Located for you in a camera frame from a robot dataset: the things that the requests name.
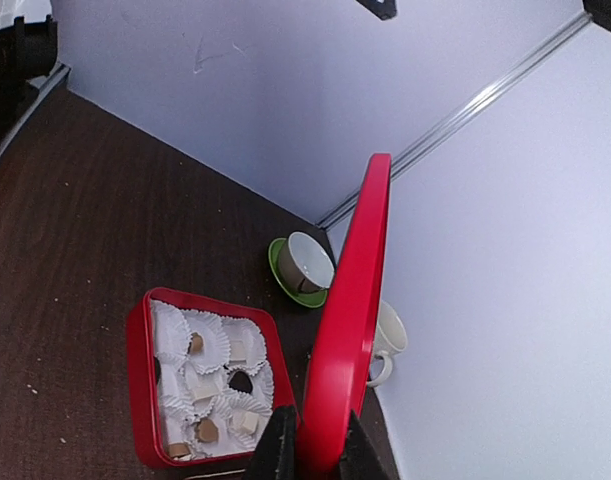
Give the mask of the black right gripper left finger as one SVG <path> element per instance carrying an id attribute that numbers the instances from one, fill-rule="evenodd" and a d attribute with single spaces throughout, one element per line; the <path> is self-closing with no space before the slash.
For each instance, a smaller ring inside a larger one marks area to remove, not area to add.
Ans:
<path id="1" fill-rule="evenodd" d="M 296 478 L 297 410 L 280 406 L 271 415 L 244 472 L 244 480 L 294 480 Z"/>

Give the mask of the white square chocolate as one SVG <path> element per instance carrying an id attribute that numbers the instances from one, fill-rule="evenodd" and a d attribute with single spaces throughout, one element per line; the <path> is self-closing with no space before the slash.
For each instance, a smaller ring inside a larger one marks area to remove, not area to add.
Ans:
<path id="1" fill-rule="evenodd" d="M 232 416 L 233 429 L 241 434 L 253 435 L 259 424 L 259 414 L 248 410 L 236 410 Z"/>

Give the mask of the tan flower chocolate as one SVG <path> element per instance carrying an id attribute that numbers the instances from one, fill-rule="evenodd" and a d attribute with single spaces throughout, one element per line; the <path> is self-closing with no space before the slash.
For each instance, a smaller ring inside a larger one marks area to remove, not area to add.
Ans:
<path id="1" fill-rule="evenodd" d="M 195 355 L 195 354 L 199 354 L 203 351 L 204 349 L 204 339 L 203 337 L 196 333 L 193 332 L 191 334 L 191 339 L 190 339 L 190 343 L 189 343 L 189 348 L 188 348 L 188 353 L 190 355 Z"/>

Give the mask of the white rectangular chocolate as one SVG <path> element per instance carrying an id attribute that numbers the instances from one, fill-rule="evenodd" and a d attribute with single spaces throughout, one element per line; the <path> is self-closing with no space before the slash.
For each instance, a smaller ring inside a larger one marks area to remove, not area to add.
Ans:
<path id="1" fill-rule="evenodd" d="M 207 375 L 189 375 L 187 383 L 194 402 L 219 395 L 224 387 L 223 375 L 220 372 Z"/>

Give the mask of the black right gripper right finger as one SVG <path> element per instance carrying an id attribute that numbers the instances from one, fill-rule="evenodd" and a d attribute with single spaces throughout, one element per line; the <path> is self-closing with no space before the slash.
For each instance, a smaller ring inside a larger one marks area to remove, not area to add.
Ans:
<path id="1" fill-rule="evenodd" d="M 338 463 L 340 480 L 390 480 L 359 417 L 354 410 L 349 416 L 343 452 Z"/>

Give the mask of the white cube chocolate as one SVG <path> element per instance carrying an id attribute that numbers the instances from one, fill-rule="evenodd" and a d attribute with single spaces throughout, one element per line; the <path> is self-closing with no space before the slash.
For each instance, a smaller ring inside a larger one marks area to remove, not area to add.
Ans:
<path id="1" fill-rule="evenodd" d="M 230 340 L 230 361 L 234 362 L 247 362 L 247 349 L 245 342 L 240 339 Z"/>

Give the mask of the dark brown chocolate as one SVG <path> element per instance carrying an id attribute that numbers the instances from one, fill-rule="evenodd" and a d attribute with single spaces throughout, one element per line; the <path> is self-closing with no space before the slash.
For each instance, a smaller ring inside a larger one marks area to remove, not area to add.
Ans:
<path id="1" fill-rule="evenodd" d="M 244 371 L 234 371 L 229 375 L 228 386 L 237 392 L 250 395 L 253 392 L 251 377 Z"/>

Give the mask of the tan ridged chocolate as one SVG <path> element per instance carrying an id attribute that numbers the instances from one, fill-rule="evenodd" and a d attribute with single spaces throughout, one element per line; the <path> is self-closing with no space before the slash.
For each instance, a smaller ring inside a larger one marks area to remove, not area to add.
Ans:
<path id="1" fill-rule="evenodd" d="M 201 443 L 215 443 L 219 440 L 219 428 L 210 418 L 200 420 L 194 427 L 194 434 Z"/>

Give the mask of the red tin lid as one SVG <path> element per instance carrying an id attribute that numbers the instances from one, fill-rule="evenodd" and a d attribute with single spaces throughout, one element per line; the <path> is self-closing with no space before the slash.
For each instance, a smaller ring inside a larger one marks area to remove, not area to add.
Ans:
<path id="1" fill-rule="evenodd" d="M 390 198 L 391 156 L 368 164 L 314 343 L 297 431 L 299 466 L 332 475 L 352 414 L 360 414 L 380 303 Z"/>

